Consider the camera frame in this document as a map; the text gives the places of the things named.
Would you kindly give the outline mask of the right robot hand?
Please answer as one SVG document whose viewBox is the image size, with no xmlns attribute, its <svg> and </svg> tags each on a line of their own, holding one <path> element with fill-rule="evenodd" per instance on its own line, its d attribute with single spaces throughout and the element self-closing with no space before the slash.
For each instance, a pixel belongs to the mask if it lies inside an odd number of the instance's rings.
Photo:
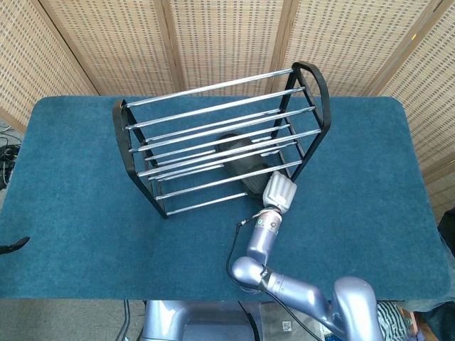
<svg viewBox="0 0 455 341">
<path fill-rule="evenodd" d="M 286 214 L 296 194 L 297 185 L 279 171 L 274 171 L 262 194 L 264 207 L 275 207 Z"/>
</svg>

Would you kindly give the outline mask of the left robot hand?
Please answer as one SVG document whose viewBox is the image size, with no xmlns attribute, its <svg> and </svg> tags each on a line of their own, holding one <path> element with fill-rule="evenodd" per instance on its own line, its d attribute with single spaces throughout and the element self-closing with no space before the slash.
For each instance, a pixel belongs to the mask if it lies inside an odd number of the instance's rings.
<svg viewBox="0 0 455 341">
<path fill-rule="evenodd" d="M 30 240 L 30 237 L 24 237 L 13 244 L 1 245 L 0 246 L 0 255 L 10 254 L 12 252 L 18 251 L 19 249 L 24 247 L 28 243 L 29 240 Z"/>
</svg>

